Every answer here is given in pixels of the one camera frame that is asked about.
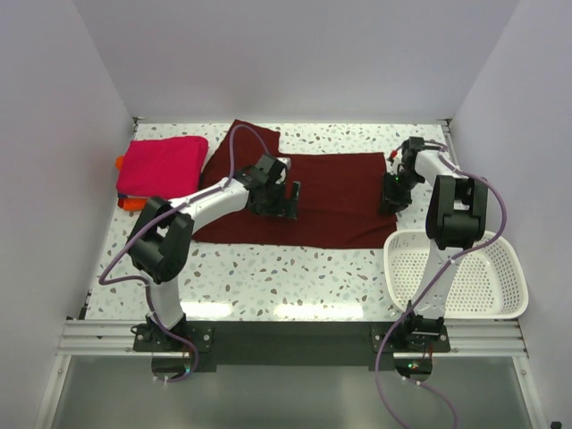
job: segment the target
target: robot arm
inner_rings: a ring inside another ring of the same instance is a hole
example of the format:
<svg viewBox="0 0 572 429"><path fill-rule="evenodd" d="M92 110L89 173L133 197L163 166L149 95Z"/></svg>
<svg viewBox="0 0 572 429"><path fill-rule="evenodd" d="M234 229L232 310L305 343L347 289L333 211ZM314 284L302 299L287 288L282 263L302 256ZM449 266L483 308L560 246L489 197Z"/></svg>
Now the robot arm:
<svg viewBox="0 0 572 429"><path fill-rule="evenodd" d="M148 200L129 240L159 215L183 206L148 230L129 250L133 265L151 284L156 317L168 330L176 329L176 325L185 320L177 275L187 262L192 234L216 219L244 208L257 215L296 219L299 182L293 183L290 199L284 197L289 169L289 158L265 154L248 171L236 172L232 178L224 178L192 196L171 201L159 197ZM162 235L157 226L168 229Z"/></svg>
<svg viewBox="0 0 572 429"><path fill-rule="evenodd" d="M427 181L433 187L425 222L425 231L431 240L429 257L423 280L412 302L447 259L460 250L472 248L484 234L488 189L479 181L452 172L439 159L439 149L439 146L422 138L406 140L401 146L400 159L390 158L393 171L387 172L383 178L383 213L398 213L407 208L412 202L411 190L418 183ZM430 328L432 324L425 321L423 328L416 327L418 330L439 334L447 296L460 262L455 261L416 307L417 320L425 317L440 322Z"/></svg>

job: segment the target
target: white wall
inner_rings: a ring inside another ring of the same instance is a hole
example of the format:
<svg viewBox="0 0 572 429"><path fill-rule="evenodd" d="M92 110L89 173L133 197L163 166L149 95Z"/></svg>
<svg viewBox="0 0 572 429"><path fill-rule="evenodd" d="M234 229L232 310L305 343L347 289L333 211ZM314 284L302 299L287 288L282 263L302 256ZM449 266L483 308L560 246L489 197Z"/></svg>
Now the white wall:
<svg viewBox="0 0 572 429"><path fill-rule="evenodd" d="M450 118L517 0L75 0L133 115Z"/></svg>
<svg viewBox="0 0 572 429"><path fill-rule="evenodd" d="M459 161L506 198L521 318L551 420L572 425L572 2L522 0L453 121Z"/></svg>
<svg viewBox="0 0 572 429"><path fill-rule="evenodd" d="M33 426L85 298L130 117L69 0L0 14L0 427Z"/></svg>

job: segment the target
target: white laundry basket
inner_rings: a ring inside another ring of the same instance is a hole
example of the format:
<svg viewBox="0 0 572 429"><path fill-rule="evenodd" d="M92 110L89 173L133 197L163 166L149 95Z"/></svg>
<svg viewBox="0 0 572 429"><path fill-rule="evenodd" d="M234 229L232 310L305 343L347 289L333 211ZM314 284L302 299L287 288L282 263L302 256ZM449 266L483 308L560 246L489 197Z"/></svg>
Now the white laundry basket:
<svg viewBox="0 0 572 429"><path fill-rule="evenodd" d="M494 234L486 231L480 242ZM393 302L404 310L423 277L429 257L425 230L401 230L383 247L385 279ZM502 237L463 258L447 297L445 317L511 319L528 305L528 290L517 255Z"/></svg>

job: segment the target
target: cable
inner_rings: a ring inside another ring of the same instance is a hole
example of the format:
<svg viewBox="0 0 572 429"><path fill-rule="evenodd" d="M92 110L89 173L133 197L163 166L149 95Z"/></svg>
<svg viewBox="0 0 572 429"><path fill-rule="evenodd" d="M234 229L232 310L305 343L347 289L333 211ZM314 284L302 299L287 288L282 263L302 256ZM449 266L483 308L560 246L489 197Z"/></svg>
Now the cable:
<svg viewBox="0 0 572 429"><path fill-rule="evenodd" d="M260 142L260 144L262 145L262 147L264 148L265 152L267 154L270 154L270 152L268 151L268 147L266 147L265 141L262 140L262 137L260 137L260 134L258 134L254 130L254 128L249 127L248 125L245 125L244 123L239 123L238 125L232 127L231 136L229 138L229 149L230 149L229 151L231 153L231 170L229 171L229 177L228 177L227 181L224 183L225 188L229 185L229 183L231 183L232 176L234 176L234 134L236 134L236 130L240 130L241 128L249 130L255 136L257 136L257 139Z"/></svg>
<svg viewBox="0 0 572 429"><path fill-rule="evenodd" d="M455 165L451 164L447 159L445 159L445 157L443 156L443 153L447 150L447 147L445 145L443 145L442 143L435 143L435 142L431 142L437 145L442 146L442 149L439 151L439 159L441 160L441 162L443 162L450 170L452 170L453 172L456 172L459 175L462 176L466 176L470 179L473 179L475 181L480 181L482 184L484 184L491 192L492 194L497 198L497 201L499 202L499 206L500 206L500 211L502 213L502 218L501 218L501 222L500 222L500 227L499 230L494 234L494 236L492 236L492 238L484 243L479 244L478 246L475 246L473 248L468 248L466 250L460 251L457 254L453 255L450 259L447 260L447 262L445 262L443 264L443 266L441 267L441 269L437 272L437 274L432 278L432 280L427 284L427 286L425 286L425 288L423 289L423 292L421 292L421 295L419 295L419 298L417 298L417 300L411 305L411 307L409 307L402 315L401 317L395 321L395 323L393 323L390 327L390 329L387 331L387 333L384 335L383 340L382 340L382 344L380 345L380 348L377 351L377 356L375 357L375 385L377 386L377 391L379 393L379 396L383 402L383 405L387 408L387 410L389 411L389 413L391 414L391 416L404 428L406 429L410 429L410 426L400 417L398 416L398 414L395 412L395 410L391 407L389 401L387 400L387 397L385 396L385 392L383 391L382 388L382 384L379 378L379 364L380 364L380 360L382 357L382 353L383 353L383 349L385 348L385 346L387 345L387 342L389 340L389 338L391 337L391 335L393 334L393 331L395 331L395 329L403 323L403 321L405 320L405 318L413 311L413 309L419 304L419 302L421 302L421 300L425 297L425 295L429 292L429 290L433 287L433 285L439 280L439 278L443 275L443 273L447 270L447 268L449 268L449 266L453 263L455 263L455 261L460 258L460 257L464 257L466 255L468 255L469 253L472 252L476 252L477 250L480 250L481 248L484 248L486 246L490 246L491 244L493 244L496 240L499 239L499 237L502 235L502 233L504 232L504 229L507 225L507 207L504 203L504 200L501 197L501 194L499 193L499 191L497 189L495 189L493 187L493 185L491 185L491 183L489 183L487 180L485 180L482 177L476 176L474 174L468 173L468 172L462 172L460 171ZM449 407L449 409L451 410L452 414L453 414L453 429L458 429L458 414L457 414L457 410L455 409L455 407L453 406L453 404L450 402L450 400L448 398L446 398L440 391L436 390L434 387L431 387L425 383L417 383L416 381L407 379L410 383L419 385L425 389L427 389L428 391L431 391L432 393L436 394L437 396L439 396Z"/></svg>
<svg viewBox="0 0 572 429"><path fill-rule="evenodd" d="M242 124L242 123L234 126L231 130L230 145L229 145L231 169L229 172L228 180L224 183L223 188L226 188L229 185L229 183L232 180L232 176L234 175L234 134L236 133L236 130L238 130L240 128L245 128L247 130L250 130L255 136L257 136L257 139L260 142L260 144L262 145L262 147L264 148L265 152L267 154L269 153L268 148L266 147L266 144L264 143L264 141L262 140L260 135L253 128L251 128L245 124ZM115 283L119 283L119 282L127 282L127 281L131 281L131 280L143 282L143 284L145 285L145 297L147 300L147 305L149 307L149 310L151 311L151 314L155 317L156 325L159 327L159 329L165 335L189 346L189 353L192 351L192 354L195 356L195 361L194 361L193 366L191 367L190 371L188 371L187 373L185 373L181 376L168 378L167 379L168 383L178 382L180 380L184 380L185 378L187 378L189 375L191 375L192 373L194 373L197 370L197 368L198 368L198 350L197 350L197 347L191 341L186 340L186 339L180 337L179 335L176 335L176 334L172 333L171 331L169 331L165 327L163 322L161 322L158 314L155 311L155 307L153 305L153 300L151 299L151 284L149 283L148 279L146 279L145 277L143 277L141 275L125 275L123 277L117 277L115 279L107 279L107 276L115 268L115 266L120 261L120 259L129 251L130 248L133 247L135 242L137 240L139 240L141 237L143 237L143 235L145 235L147 233L147 231L149 231L155 225L157 225L158 223L163 221L163 219L165 219L171 215L174 215L179 210L182 210L183 208L190 206L195 201L198 201L204 197L208 197L209 195L212 195L212 194L218 192L219 190L220 190L220 188L214 188L214 189L206 190L205 192L202 192L198 195L193 194L189 197L189 199L186 202L166 211L165 213L163 213L163 214L159 215L158 217L156 217L155 219L153 219L151 222L147 223L133 237L131 237L131 239L127 242L127 244L125 244L125 246L119 251L119 253L117 255L115 255L115 257L111 260L109 265L104 269L104 271L99 276L98 282L99 282L99 284L101 284L103 286L108 286L110 284L115 284Z"/></svg>

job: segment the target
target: orange object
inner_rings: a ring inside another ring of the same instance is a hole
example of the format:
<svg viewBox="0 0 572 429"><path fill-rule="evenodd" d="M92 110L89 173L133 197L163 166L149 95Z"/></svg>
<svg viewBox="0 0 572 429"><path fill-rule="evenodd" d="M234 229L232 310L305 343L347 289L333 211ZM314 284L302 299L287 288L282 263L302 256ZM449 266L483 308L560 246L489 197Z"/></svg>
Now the orange object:
<svg viewBox="0 0 572 429"><path fill-rule="evenodd" d="M118 171L122 169L123 158L124 155L121 155L117 156L117 159L115 159L115 168ZM146 198L119 198L117 200L117 206L127 212L138 212L139 210L143 210L146 203Z"/></svg>

